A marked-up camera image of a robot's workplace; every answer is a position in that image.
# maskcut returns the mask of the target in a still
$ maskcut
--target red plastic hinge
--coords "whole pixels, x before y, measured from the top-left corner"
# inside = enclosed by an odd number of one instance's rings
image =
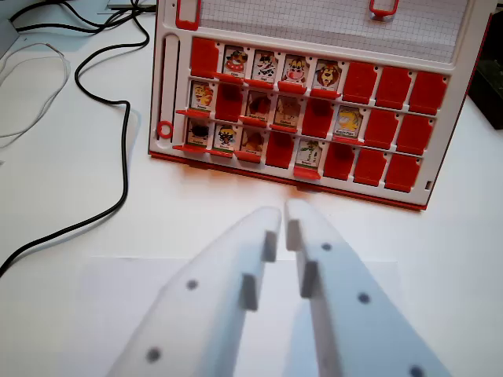
[[[249,126],[255,126],[260,128],[267,128],[267,122],[257,118],[252,118],[251,116],[239,115],[239,120],[243,124],[248,124]]]
[[[243,79],[239,77],[234,77],[232,75],[227,75],[226,73],[213,72],[213,76],[222,82],[227,82],[229,84],[243,85]]]
[[[350,145],[330,143],[323,175],[347,181],[353,166],[354,153]]]
[[[301,84],[295,84],[293,82],[279,81],[277,87],[282,92],[294,93],[294,94],[304,94],[307,88]]]
[[[396,141],[396,150],[414,155],[422,155],[430,140],[433,126],[430,119],[407,114],[403,117],[402,127]]]
[[[410,94],[409,110],[435,115],[442,105],[447,83],[438,73],[418,72],[414,88]]]
[[[193,38],[192,56],[190,57],[190,74],[192,76],[213,79],[218,66],[218,49],[215,41],[204,38]]]
[[[318,97],[318,98],[325,98],[326,100],[335,100],[336,98],[339,98],[340,96],[342,96],[342,94],[339,94],[339,93],[334,92],[332,90],[311,89],[310,96],[311,97]]]
[[[395,136],[398,118],[394,112],[374,108],[365,130],[365,145],[389,149]]]
[[[359,139],[355,139],[352,137],[344,137],[344,136],[334,136],[332,140],[342,143],[342,144],[349,144],[349,145],[363,145]]]
[[[201,10],[201,0],[197,0],[197,10],[196,10],[196,20],[195,21],[187,21],[180,20],[180,5],[182,0],[178,0],[178,6],[176,8],[176,20],[175,24],[178,29],[186,29],[191,31],[196,31],[199,27],[199,13]]]
[[[408,69],[384,67],[377,88],[376,106],[402,109],[411,81]]]
[[[325,100],[310,98],[307,100],[306,111],[302,123],[302,135],[321,137],[325,139],[333,117],[332,104]]]
[[[308,167],[294,167],[293,176],[311,180],[321,179],[321,175],[318,173],[317,169],[310,169]]]
[[[351,62],[343,90],[345,101],[359,104],[369,103],[377,78],[374,67],[373,64]]]
[[[189,116],[191,118],[207,119],[210,117],[210,112],[202,112],[201,110],[194,110],[191,108],[188,108],[186,110],[177,110],[176,113]]]
[[[213,156],[221,156],[221,157],[229,157],[229,158],[231,158],[233,156],[233,153],[231,151],[222,152],[222,151],[216,151],[214,149],[210,149],[207,152]]]
[[[191,153],[206,153],[208,150],[205,147],[196,147],[195,145],[174,145],[173,149]]]
[[[396,13],[396,9],[398,8],[398,0],[395,0],[395,4],[393,5],[392,10],[375,9],[374,0],[370,0],[369,8],[370,12],[374,13],[378,17],[392,16]]]
[[[234,151],[234,154],[236,155],[237,159],[240,159],[242,161],[248,161],[250,163],[260,163],[260,156],[254,153]]]
[[[246,82],[249,86],[254,86],[255,88],[269,89],[269,90],[274,89],[274,84],[271,82],[250,80],[250,79],[244,79],[244,82]]]
[[[354,169],[354,182],[378,186],[385,166],[386,159],[382,152],[362,149]]]
[[[215,118],[237,122],[241,114],[243,94],[239,86],[220,84],[217,92]]]
[[[288,169],[293,153],[293,139],[288,134],[271,132],[267,143],[266,165]]]
[[[386,173],[386,189],[410,192],[416,183],[420,165],[411,156],[393,155]]]
[[[163,126],[167,126],[170,129],[170,132],[168,134],[165,134],[163,132]],[[168,122],[167,120],[161,120],[159,123],[157,123],[157,134],[163,139],[169,139],[171,136],[173,136],[173,124],[171,122]]]

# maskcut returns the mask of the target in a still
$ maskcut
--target cartoon character picture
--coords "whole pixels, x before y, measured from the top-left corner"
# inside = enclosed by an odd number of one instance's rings
[[[336,61],[319,60],[314,74],[313,89],[336,91],[340,72]]]
[[[255,51],[251,79],[264,82],[274,82],[276,69],[277,59],[274,57],[274,53],[268,51]]]
[[[274,123],[282,126],[297,127],[300,115],[300,103],[297,98],[278,96]]]
[[[264,137],[254,130],[243,130],[240,150],[260,156],[264,145]]]
[[[270,99],[267,93],[250,91],[246,116],[267,121],[269,118]]]
[[[193,82],[190,107],[209,112],[212,101],[213,89],[210,88],[210,84],[207,82]]]
[[[213,149],[223,152],[232,152],[236,143],[240,140],[241,128],[218,124],[215,130]]]
[[[306,82],[308,66],[305,57],[287,55],[282,81],[304,84]]]
[[[360,114],[358,108],[340,106],[333,133],[341,136],[357,137],[362,120],[363,116]]]
[[[296,165],[317,168],[321,158],[321,146],[318,141],[301,140],[297,152]]]
[[[198,147],[207,146],[207,137],[210,132],[210,127],[206,123],[197,122],[194,119],[189,119],[189,127],[187,130],[188,145],[196,145]]]
[[[244,77],[248,55],[242,48],[227,46],[223,60],[223,73],[235,77]]]

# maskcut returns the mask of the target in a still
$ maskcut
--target red plastic frame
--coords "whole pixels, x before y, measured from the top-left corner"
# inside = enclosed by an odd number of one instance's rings
[[[180,3],[182,0],[178,0],[178,4],[176,7],[176,20],[175,24],[178,29],[186,29],[191,31],[196,31],[199,27],[199,13],[201,11],[201,0],[197,0],[197,11],[196,11],[196,20],[194,22],[187,20],[180,20]]]
[[[349,196],[350,198],[368,200],[368,201],[375,202],[375,203],[382,203],[382,204],[387,204],[390,206],[406,208],[408,210],[425,210],[426,209],[426,205],[400,202],[398,200],[385,199],[385,198],[380,198],[377,196],[360,194],[358,192],[351,192],[351,191],[340,190],[340,189],[332,188],[332,187],[315,185],[315,184],[307,183],[307,182],[300,182],[300,181],[296,181],[294,179],[274,177],[272,175],[267,175],[267,174],[263,174],[263,173],[256,173],[253,171],[247,171],[247,170],[242,170],[242,169],[236,169],[234,167],[223,167],[221,165],[215,165],[214,163],[204,163],[204,162],[196,161],[193,159],[187,159],[186,157],[164,155],[162,153],[157,153],[157,152],[152,152],[152,151],[150,151],[150,156],[153,158],[156,158],[156,159],[165,159],[165,160],[173,161],[176,163],[187,163],[192,167],[200,167],[202,169],[220,170],[220,171],[225,171],[227,173],[239,174],[239,175],[244,175],[247,177],[260,178],[260,179],[264,179],[267,181],[284,183],[286,185],[293,185],[293,186],[296,186],[300,189],[309,189],[309,190],[314,190],[314,191],[319,191],[319,192],[330,192],[332,194]]]
[[[392,10],[383,10],[383,9],[375,9],[374,8],[374,0],[370,0],[370,12],[374,13],[378,17],[392,16],[396,13],[396,9],[398,8],[399,0],[395,0],[395,4],[393,5]]]

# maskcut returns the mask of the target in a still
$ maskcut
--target cartoon animal face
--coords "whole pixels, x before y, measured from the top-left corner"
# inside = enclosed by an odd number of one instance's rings
[[[273,56],[272,54],[264,54],[261,53],[259,58],[259,62],[257,63],[257,67],[259,69],[265,69],[273,65]]]
[[[248,55],[243,51],[233,51],[227,60],[231,60],[234,64],[244,64],[248,60]]]
[[[353,111],[348,111],[348,110],[341,110],[339,112],[339,124],[341,128],[345,128],[347,130],[350,130],[352,132],[355,132],[356,129],[358,128],[358,113],[353,112]]]
[[[222,144],[230,144],[236,135],[236,131],[234,131],[231,127],[222,127],[218,132],[218,135],[220,136]]]
[[[290,80],[299,81],[304,77],[304,68],[306,67],[306,61],[303,59],[294,59],[290,62],[288,70],[286,71],[286,76]]]
[[[318,71],[317,81],[322,86],[331,86],[339,79],[339,71],[334,64],[327,64]]]
[[[202,125],[202,124],[194,124],[192,128],[190,129],[190,132],[192,132],[192,135],[197,136],[197,137],[206,137],[208,134],[208,126]]]
[[[277,110],[282,115],[283,119],[291,120],[299,116],[300,104],[296,100],[278,100]]]

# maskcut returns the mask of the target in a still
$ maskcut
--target grid paper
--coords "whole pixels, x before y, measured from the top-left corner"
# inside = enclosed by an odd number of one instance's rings
[[[202,0],[200,26],[449,63],[467,3],[401,0],[385,23],[370,20],[369,0]]]

